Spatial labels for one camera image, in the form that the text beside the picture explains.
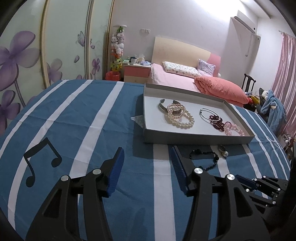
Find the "plush toy tower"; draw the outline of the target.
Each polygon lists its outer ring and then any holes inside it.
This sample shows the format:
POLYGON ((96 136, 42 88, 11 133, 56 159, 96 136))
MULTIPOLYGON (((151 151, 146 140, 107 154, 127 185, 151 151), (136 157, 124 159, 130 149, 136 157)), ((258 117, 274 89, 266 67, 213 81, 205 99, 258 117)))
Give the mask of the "plush toy tower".
POLYGON ((122 57, 125 48, 125 28, 127 25, 114 25, 115 31, 110 39, 110 68, 112 71, 120 72, 122 69, 122 57))

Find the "floral sliding wardrobe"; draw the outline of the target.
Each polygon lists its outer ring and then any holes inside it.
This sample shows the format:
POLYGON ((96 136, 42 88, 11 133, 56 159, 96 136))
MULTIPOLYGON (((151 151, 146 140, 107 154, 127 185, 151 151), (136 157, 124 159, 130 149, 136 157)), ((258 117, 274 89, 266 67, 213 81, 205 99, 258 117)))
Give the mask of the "floral sliding wardrobe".
POLYGON ((102 80, 113 1, 1 1, 1 132, 62 79, 102 80))

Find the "blue bathrobe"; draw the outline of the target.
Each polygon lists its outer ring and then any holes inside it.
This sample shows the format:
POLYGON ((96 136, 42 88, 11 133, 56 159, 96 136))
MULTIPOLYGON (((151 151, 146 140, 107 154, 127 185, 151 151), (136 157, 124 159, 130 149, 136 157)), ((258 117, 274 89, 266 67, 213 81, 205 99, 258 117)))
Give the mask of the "blue bathrobe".
POLYGON ((283 104, 272 90, 268 91, 265 103, 260 111, 262 114, 267 114, 267 112, 269 112, 267 125, 276 136, 279 136, 287 123, 287 114, 283 104))

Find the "blue white striped tablecloth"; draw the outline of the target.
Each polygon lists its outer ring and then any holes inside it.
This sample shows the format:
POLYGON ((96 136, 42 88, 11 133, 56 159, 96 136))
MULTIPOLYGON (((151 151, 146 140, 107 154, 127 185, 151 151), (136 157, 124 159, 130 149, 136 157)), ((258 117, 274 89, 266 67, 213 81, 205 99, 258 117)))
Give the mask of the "blue white striped tablecloth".
MULTIPOLYGON (((170 159, 173 146, 213 176, 289 180, 291 160, 275 134, 258 114, 238 106, 233 105, 254 138, 224 145, 227 158, 218 145, 145 142, 144 86, 62 80, 18 113, 1 137, 1 240, 26 240, 59 179, 85 176, 119 147, 125 152, 123 167, 115 191, 103 199, 112 240, 184 240, 193 198, 179 187, 170 159)), ((209 240, 216 237, 217 204, 214 194, 209 240)))

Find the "white patterned pillow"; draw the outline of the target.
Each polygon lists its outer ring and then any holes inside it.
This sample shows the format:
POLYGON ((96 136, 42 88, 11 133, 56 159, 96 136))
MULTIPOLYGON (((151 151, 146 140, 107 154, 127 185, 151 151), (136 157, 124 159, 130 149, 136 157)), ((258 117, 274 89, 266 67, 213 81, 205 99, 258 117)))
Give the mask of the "white patterned pillow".
POLYGON ((165 72, 185 76, 189 78, 201 77, 201 73, 194 67, 185 66, 169 61, 163 61, 165 72))

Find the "white air conditioner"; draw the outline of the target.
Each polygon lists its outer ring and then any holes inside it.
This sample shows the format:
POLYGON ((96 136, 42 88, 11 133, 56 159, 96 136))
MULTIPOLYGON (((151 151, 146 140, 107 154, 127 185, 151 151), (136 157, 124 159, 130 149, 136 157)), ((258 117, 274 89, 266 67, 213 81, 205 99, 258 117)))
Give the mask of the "white air conditioner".
POLYGON ((234 16, 234 19, 240 22, 245 28, 247 28, 251 33, 257 34, 257 23, 253 22, 241 11, 237 12, 237 15, 234 16))

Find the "dark wooden chair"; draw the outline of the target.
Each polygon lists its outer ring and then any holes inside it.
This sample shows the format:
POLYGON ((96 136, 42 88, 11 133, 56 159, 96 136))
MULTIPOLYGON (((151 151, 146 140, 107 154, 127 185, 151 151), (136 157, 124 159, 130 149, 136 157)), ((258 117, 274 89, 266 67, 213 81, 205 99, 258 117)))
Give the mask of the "dark wooden chair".
POLYGON ((241 86, 241 89, 244 89, 245 92, 252 92, 254 89, 255 83, 256 83, 256 80, 253 77, 244 73, 244 79, 243 79, 243 84, 241 86))

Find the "red bin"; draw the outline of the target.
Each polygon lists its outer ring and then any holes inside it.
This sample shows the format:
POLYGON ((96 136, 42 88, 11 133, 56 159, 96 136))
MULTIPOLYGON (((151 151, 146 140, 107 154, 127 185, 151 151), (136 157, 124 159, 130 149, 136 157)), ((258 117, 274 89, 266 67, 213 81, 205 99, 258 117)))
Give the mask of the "red bin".
POLYGON ((105 75, 105 80, 109 81, 120 81, 121 80, 121 75, 120 72, 118 71, 109 71, 105 75))

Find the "grey cardboard tray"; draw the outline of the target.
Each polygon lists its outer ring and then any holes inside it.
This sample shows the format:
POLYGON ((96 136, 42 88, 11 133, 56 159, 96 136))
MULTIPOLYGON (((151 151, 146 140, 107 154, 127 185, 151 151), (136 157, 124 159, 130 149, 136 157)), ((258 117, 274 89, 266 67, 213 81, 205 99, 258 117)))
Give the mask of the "grey cardboard tray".
POLYGON ((217 97, 163 85, 144 86, 144 140, 169 145, 236 145, 249 144, 254 133, 237 109, 217 97), (164 106, 178 101, 183 113, 164 114, 164 106), (200 117, 199 110, 208 108, 220 115, 222 121, 213 122, 200 117))

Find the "pearl earring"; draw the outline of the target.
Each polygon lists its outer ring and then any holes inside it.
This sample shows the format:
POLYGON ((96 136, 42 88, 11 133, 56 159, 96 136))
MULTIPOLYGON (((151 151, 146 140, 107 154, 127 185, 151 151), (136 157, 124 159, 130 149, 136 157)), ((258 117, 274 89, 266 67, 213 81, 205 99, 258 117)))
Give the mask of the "pearl earring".
POLYGON ((229 155, 224 145, 218 145, 218 151, 223 158, 227 158, 229 155))

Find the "silver cuff bangle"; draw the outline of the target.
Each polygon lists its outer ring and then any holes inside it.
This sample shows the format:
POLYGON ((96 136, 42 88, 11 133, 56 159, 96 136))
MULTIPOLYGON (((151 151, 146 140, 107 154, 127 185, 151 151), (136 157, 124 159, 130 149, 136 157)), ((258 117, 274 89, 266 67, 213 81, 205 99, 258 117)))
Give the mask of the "silver cuff bangle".
POLYGON ((174 100, 167 106, 164 106, 164 102, 165 99, 161 99, 158 104, 159 110, 162 111, 164 114, 170 113, 172 115, 178 115, 183 113, 183 107, 178 101, 174 100))

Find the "bed with pink sheet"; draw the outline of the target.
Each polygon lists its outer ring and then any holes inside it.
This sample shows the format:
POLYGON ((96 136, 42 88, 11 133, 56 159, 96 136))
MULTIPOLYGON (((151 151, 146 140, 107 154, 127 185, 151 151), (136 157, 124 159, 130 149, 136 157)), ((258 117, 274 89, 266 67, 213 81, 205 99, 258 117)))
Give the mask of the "bed with pink sheet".
POLYGON ((159 64, 152 64, 147 82, 200 93, 200 90, 195 85, 194 78, 166 73, 163 66, 159 64))

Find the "cream pink headboard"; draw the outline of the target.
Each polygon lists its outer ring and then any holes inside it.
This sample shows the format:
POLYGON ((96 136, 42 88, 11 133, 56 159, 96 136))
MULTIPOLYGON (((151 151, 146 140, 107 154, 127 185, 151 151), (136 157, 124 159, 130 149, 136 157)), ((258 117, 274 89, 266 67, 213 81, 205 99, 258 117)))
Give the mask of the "cream pink headboard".
POLYGON ((214 77, 220 75, 220 56, 181 41, 155 37, 152 63, 162 65, 163 61, 169 61, 186 66, 197 67, 199 59, 216 66, 213 74, 214 77))

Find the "pink curtain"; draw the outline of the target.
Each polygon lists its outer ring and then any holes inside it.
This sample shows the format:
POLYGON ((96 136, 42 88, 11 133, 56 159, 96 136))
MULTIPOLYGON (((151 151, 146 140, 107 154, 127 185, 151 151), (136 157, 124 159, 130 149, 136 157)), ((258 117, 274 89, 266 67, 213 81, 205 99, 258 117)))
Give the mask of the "pink curtain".
POLYGON ((295 137, 295 37, 285 32, 281 32, 281 35, 280 61, 271 89, 287 115, 282 132, 295 137))

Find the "thin silver hoop bangle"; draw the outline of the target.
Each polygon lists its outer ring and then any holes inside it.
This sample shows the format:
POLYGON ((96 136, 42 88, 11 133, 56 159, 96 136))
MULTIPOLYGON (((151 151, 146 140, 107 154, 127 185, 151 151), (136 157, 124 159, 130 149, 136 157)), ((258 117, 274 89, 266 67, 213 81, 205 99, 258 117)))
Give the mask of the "thin silver hoop bangle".
POLYGON ((222 121, 222 118, 220 117, 219 114, 217 114, 215 111, 208 109, 208 108, 200 109, 199 115, 201 118, 208 120, 208 121, 213 121, 213 122, 222 121))

